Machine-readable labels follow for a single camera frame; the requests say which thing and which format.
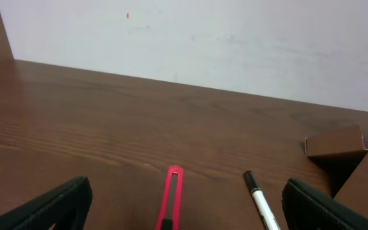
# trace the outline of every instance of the white backdrop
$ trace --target white backdrop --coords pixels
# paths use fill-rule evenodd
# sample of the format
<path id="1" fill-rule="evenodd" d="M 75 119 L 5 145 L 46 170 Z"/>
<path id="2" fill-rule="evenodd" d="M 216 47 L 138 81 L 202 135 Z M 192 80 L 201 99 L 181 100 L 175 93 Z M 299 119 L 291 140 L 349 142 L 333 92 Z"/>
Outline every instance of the white backdrop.
<path id="1" fill-rule="evenodd" d="M 368 111 L 368 0 L 0 0 L 0 11 L 15 59 Z"/>

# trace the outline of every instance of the pen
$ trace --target pen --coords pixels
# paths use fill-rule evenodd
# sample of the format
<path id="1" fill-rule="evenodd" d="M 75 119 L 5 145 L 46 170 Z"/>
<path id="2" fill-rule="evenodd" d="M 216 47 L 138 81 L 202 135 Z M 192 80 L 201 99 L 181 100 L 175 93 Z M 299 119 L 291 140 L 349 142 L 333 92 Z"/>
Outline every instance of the pen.
<path id="1" fill-rule="evenodd" d="M 262 222 L 264 223 L 267 230 L 280 230 L 278 223 L 276 222 L 275 216 L 273 215 L 268 203 L 266 202 L 265 196 L 263 195 L 261 188 L 256 183 L 254 176 L 251 171 L 243 173 L 243 179 L 245 180 L 248 191 L 254 199 L 258 208 L 259 214 L 261 215 Z"/>

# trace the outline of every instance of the brown cardboard box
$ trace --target brown cardboard box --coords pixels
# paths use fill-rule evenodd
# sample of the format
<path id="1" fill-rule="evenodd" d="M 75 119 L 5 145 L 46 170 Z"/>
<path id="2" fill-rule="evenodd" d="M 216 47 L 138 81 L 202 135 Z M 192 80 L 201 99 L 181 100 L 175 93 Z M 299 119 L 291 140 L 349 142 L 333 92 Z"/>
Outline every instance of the brown cardboard box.
<path id="1" fill-rule="evenodd" d="M 334 199 L 368 218 L 368 148 L 360 127 L 306 138 L 305 148 L 307 157 L 329 174 Z"/>

